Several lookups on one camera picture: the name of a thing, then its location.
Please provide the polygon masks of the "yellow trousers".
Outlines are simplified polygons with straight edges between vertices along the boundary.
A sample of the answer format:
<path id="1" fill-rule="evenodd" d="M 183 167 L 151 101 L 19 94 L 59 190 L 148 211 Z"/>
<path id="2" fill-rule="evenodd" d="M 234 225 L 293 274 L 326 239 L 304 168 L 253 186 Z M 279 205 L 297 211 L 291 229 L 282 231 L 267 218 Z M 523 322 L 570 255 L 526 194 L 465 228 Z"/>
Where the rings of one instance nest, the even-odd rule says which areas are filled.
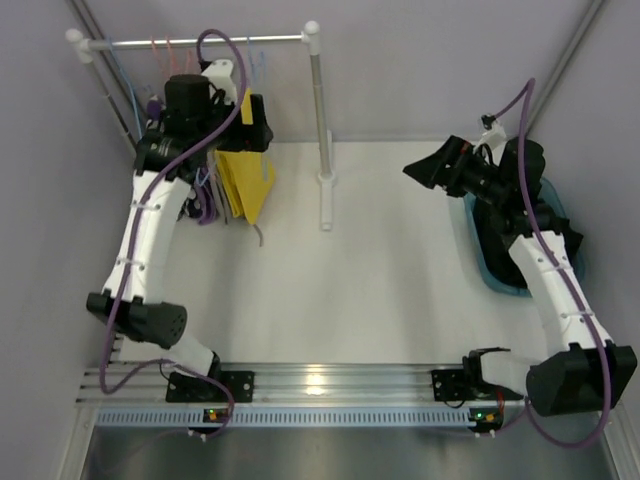
<path id="1" fill-rule="evenodd" d="M 227 142 L 215 150 L 217 173 L 232 217 L 256 227 L 275 183 L 275 168 L 267 155 L 274 134 L 261 94 L 247 89 L 240 114 L 227 133 Z"/>

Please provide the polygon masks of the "light blue wire hanger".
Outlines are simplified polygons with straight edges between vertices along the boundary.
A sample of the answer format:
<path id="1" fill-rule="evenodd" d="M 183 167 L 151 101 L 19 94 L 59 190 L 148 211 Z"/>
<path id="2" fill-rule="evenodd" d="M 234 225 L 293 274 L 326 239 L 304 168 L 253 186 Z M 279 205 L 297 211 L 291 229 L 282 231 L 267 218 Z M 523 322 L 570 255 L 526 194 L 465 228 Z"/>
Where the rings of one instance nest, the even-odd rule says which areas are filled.
<path id="1" fill-rule="evenodd" d="M 251 38 L 247 41 L 247 60 L 250 84 L 255 92 L 262 93 L 267 85 L 267 57 L 262 49 L 253 45 Z"/>

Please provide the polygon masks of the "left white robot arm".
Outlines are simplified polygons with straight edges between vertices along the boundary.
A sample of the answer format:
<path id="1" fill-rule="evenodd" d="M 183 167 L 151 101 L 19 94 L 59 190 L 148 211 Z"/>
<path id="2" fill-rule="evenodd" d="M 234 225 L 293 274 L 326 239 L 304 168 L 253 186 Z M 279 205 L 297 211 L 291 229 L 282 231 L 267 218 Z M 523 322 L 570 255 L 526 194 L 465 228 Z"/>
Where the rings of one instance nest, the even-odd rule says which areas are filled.
<path id="1" fill-rule="evenodd" d="M 273 139 L 264 98 L 242 88 L 230 100 L 226 89 L 202 74 L 179 74 L 165 84 L 165 103 L 148 123 L 135 149 L 132 198 L 114 266 L 86 308 L 107 329 L 99 385 L 112 395 L 125 385 L 106 380 L 117 335 L 157 347 L 150 365 L 173 367 L 199 387 L 221 385 L 219 356 L 187 334 L 185 307 L 165 300 L 164 273 L 176 224 L 194 192 L 196 176 L 212 152 L 264 153 Z"/>

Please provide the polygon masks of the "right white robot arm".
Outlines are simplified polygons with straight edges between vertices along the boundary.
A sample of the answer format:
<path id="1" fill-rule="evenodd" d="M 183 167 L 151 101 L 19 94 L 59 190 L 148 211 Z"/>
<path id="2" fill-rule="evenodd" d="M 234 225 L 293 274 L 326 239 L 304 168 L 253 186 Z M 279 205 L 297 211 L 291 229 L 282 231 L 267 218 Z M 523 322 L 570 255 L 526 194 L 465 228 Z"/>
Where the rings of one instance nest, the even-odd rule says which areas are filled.
<path id="1" fill-rule="evenodd" d="M 512 138 L 500 159 L 486 144 L 451 136 L 404 167 L 421 186 L 471 198 L 480 257 L 498 282 L 529 292 L 545 335 L 539 358 L 509 347 L 471 351 L 471 380 L 505 388 L 543 417 L 615 408 L 638 366 L 597 320 L 575 272 L 583 236 L 544 195 L 543 147 Z"/>

